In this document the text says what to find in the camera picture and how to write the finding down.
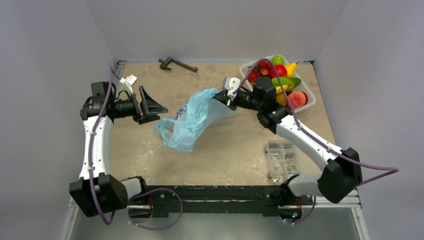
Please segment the light blue plastic bag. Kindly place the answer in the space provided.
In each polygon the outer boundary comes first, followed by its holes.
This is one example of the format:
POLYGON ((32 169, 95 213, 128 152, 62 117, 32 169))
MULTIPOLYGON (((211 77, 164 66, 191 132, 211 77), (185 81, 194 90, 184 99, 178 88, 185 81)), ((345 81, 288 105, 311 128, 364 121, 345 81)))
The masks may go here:
POLYGON ((218 92, 217 88, 200 89, 182 105, 175 117, 158 121, 156 130, 165 147, 190 153, 207 127, 236 114, 213 98, 218 92))

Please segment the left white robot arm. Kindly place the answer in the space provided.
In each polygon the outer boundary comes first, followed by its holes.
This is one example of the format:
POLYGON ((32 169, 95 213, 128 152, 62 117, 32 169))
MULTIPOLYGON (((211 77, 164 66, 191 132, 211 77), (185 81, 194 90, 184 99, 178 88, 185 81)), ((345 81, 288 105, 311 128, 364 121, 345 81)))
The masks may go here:
POLYGON ((168 109, 153 100, 141 86, 141 102, 135 93, 127 99, 116 98, 116 86, 100 81, 91 84, 92 95, 80 110, 85 133, 83 164, 77 181, 69 184, 69 193, 86 217, 113 213, 128 206, 131 199, 146 203, 149 191, 141 176, 120 181, 110 169, 110 140, 116 119, 132 117, 142 125, 158 121, 168 109))

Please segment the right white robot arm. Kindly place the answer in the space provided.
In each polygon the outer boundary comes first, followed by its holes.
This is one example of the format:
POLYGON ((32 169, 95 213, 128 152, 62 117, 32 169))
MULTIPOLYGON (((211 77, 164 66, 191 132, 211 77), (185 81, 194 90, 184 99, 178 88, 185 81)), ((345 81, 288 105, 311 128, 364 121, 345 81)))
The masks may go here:
POLYGON ((239 89, 241 80, 226 77, 214 99, 231 110, 243 108, 257 112, 259 123, 272 133, 290 141, 322 171, 320 176, 295 174, 281 184, 280 205, 292 204, 301 196, 323 196, 333 204, 341 202, 363 181, 359 154, 353 148, 342 149, 310 130, 295 118, 295 112, 277 102, 283 87, 271 78, 259 77, 252 91, 239 89))

